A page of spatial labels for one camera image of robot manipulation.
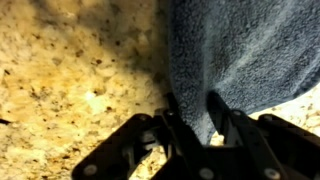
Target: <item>terry cloth towel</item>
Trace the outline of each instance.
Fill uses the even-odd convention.
[[[173,93],[203,144],[215,131],[208,91],[250,114],[319,82],[319,0],[174,0],[169,9]]]

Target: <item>gray towel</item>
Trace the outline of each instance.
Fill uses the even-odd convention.
[[[173,93],[203,144],[208,91],[250,114],[319,82],[319,0],[174,0],[169,14]]]

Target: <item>clamp jaw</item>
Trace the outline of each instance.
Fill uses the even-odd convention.
[[[152,179],[307,180],[320,173],[320,138],[271,114],[258,121],[230,110],[210,92],[207,107],[225,146],[204,147],[179,116],[168,94],[169,109],[154,117],[136,114],[102,142],[72,172],[73,180],[126,180],[162,146],[166,164]]]

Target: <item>speckled stone surface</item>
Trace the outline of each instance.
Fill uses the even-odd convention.
[[[0,118],[11,122],[0,124],[0,179],[70,179],[126,119],[164,106],[163,1],[2,0],[0,9]],[[262,113],[320,136],[319,97],[320,86]],[[158,149],[131,179],[164,162]]]

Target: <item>granite countertop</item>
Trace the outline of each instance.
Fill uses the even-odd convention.
[[[159,2],[0,1],[0,118],[10,122],[0,124],[1,179],[70,179],[125,120],[164,106]],[[264,112],[320,136],[319,98],[320,86]],[[221,144],[223,137],[214,137],[212,144]],[[164,162],[158,149],[131,179],[149,179]]]

